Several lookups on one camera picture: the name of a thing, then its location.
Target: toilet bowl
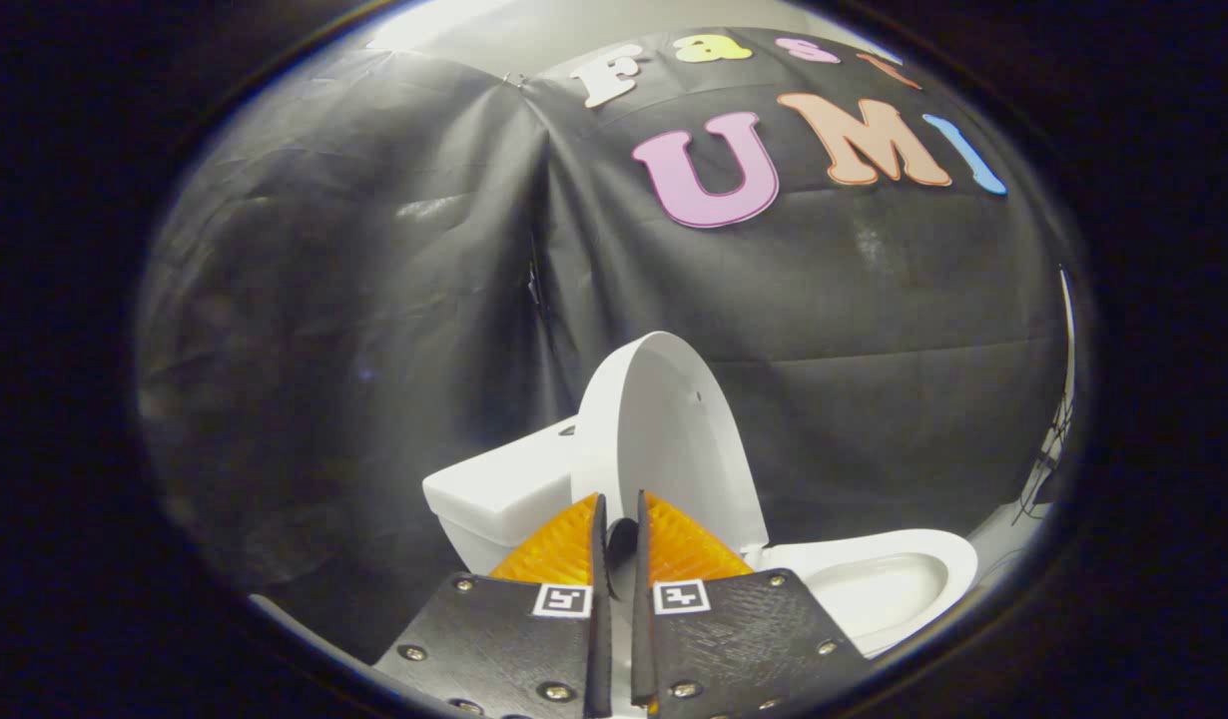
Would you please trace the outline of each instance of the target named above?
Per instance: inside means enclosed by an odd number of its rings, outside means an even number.
[[[857,650],[871,659],[916,633],[969,591],[979,556],[938,529],[782,544],[748,552],[756,572],[792,569]]]
[[[668,333],[614,351],[596,369],[578,415],[424,480],[459,558],[483,574],[592,492],[605,496],[612,526],[634,518],[642,488],[752,568],[796,572],[868,658],[960,600],[977,572],[974,546],[936,529],[769,546],[728,401],[696,351]]]

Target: bolt head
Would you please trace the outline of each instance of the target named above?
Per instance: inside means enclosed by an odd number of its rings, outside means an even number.
[[[403,645],[397,647],[397,652],[410,661],[422,661],[427,659],[427,652],[424,652],[422,647]]]
[[[693,696],[699,696],[702,692],[702,687],[698,682],[678,682],[672,686],[672,696],[677,699],[690,699]]]
[[[453,699],[451,701],[451,704],[459,707],[459,709],[469,710],[469,713],[473,714],[485,715],[485,710],[481,709],[480,706],[473,704],[470,701],[467,699]]]
[[[546,701],[571,701],[573,690],[561,683],[549,683],[538,687],[538,693]]]

